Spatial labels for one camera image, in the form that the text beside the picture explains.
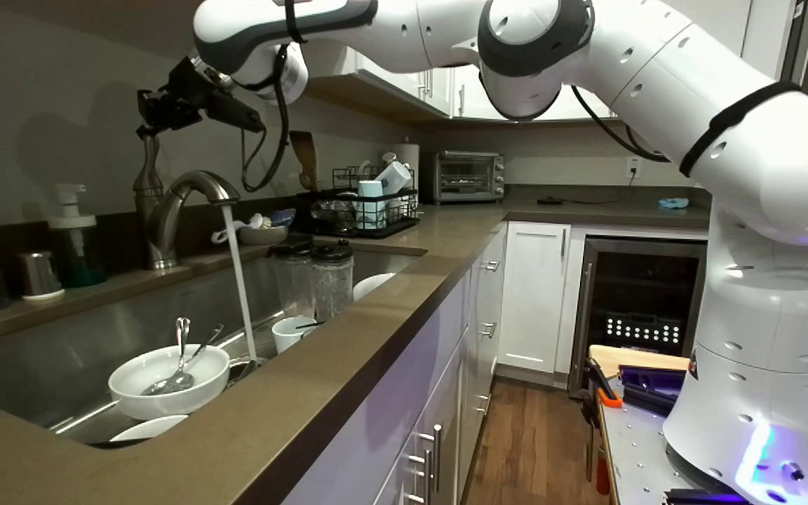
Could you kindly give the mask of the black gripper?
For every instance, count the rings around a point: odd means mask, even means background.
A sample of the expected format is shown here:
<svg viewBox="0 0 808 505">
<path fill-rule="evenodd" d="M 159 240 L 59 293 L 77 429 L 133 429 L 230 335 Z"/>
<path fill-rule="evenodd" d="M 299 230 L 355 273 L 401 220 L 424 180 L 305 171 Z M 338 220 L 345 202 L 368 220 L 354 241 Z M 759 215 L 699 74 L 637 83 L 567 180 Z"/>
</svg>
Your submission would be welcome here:
<svg viewBox="0 0 808 505">
<path fill-rule="evenodd" d="M 262 122 L 253 107 L 241 104 L 222 84 L 202 77 L 191 60 L 180 60 L 161 87 L 139 91 L 138 112 L 139 139 L 153 139 L 166 130 L 185 130 L 191 125 L 198 125 L 202 119 L 247 133 L 262 130 Z"/>
</svg>

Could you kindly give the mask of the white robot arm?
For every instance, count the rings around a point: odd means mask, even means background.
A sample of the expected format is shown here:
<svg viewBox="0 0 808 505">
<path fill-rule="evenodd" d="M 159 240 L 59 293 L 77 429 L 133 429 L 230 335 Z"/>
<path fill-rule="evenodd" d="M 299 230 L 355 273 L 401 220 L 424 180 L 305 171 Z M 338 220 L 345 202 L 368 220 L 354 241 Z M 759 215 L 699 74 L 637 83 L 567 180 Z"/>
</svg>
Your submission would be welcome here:
<svg viewBox="0 0 808 505">
<path fill-rule="evenodd" d="M 471 64 L 509 122 L 577 84 L 702 187 L 707 279 L 662 436 L 752 504 L 808 505 L 808 93 L 664 0 L 202 0 L 192 55 L 138 98 L 142 130 L 255 133 L 232 93 L 295 102 L 309 43 L 396 74 Z"/>
</svg>

